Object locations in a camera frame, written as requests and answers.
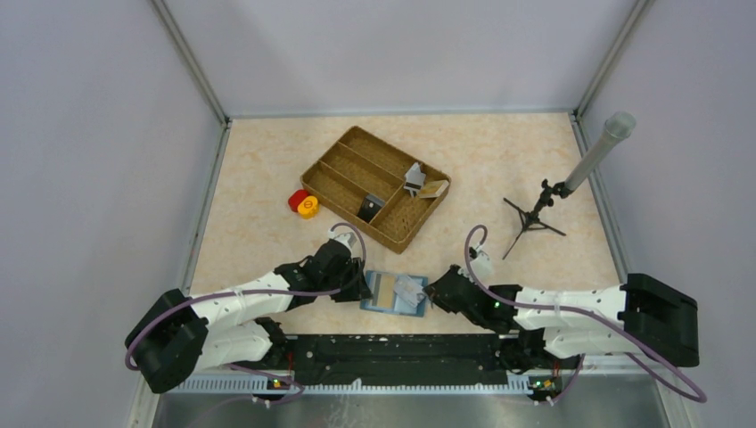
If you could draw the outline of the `gold credit card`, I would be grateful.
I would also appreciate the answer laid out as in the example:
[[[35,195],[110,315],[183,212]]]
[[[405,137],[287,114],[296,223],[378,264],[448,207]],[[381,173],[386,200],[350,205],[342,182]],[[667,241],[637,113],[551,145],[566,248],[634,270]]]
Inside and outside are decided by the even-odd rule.
[[[394,305],[394,276],[378,275],[375,282],[375,306],[380,309],[392,309]]]

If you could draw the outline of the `silver patterned card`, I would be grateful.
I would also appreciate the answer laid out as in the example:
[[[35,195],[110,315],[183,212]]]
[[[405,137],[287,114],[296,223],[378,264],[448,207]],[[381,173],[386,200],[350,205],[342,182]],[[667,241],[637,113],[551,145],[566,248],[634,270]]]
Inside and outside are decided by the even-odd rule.
[[[412,308],[416,308],[426,297],[423,283],[410,276],[398,276],[393,291],[400,300]]]

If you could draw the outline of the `blue card holder wallet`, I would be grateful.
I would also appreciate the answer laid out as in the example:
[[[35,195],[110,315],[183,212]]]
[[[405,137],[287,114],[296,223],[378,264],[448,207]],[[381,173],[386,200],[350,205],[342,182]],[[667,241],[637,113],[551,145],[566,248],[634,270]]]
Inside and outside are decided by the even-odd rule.
[[[371,296],[361,300],[362,310],[405,317],[424,317],[428,296],[426,276],[368,270],[366,281]]]

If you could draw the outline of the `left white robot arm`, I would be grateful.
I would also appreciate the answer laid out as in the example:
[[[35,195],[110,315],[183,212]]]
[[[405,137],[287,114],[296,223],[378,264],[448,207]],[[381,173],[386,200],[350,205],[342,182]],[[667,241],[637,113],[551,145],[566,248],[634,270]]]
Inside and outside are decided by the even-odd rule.
[[[127,369],[139,372],[151,391],[171,391],[195,372],[236,362],[275,368],[284,361],[284,335],[269,316],[319,297],[357,301],[368,293],[365,262],[347,235],[315,254],[284,263],[263,276],[220,292],[164,292],[127,335]]]

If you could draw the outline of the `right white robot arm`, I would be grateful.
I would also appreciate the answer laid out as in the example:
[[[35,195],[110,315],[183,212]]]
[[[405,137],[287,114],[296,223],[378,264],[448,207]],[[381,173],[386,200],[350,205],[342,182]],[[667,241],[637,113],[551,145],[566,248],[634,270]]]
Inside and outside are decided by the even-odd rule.
[[[534,367],[619,353],[644,353],[674,367],[700,363],[697,301],[647,274],[566,292],[518,284],[482,288],[467,266],[452,265],[423,291],[435,306],[473,325],[498,334],[518,331],[522,354]]]

